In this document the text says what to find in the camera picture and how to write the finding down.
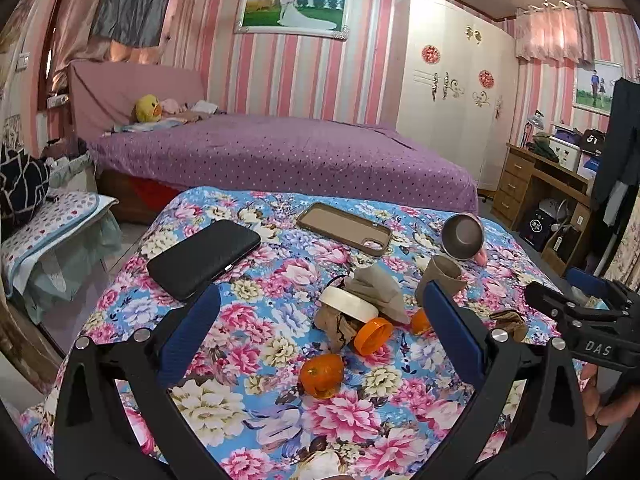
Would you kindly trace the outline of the person's right hand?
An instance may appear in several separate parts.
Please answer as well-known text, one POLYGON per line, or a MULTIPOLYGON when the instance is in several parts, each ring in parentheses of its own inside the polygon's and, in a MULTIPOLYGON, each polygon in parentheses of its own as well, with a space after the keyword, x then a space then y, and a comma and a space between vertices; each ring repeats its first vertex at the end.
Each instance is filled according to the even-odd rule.
POLYGON ((610 426, 631 417, 639 405, 639 387, 628 389, 619 399, 604 404, 597 389, 598 368, 587 363, 580 372, 580 379, 586 381, 582 389, 582 404, 586 415, 588 439, 594 437, 599 426, 610 426))

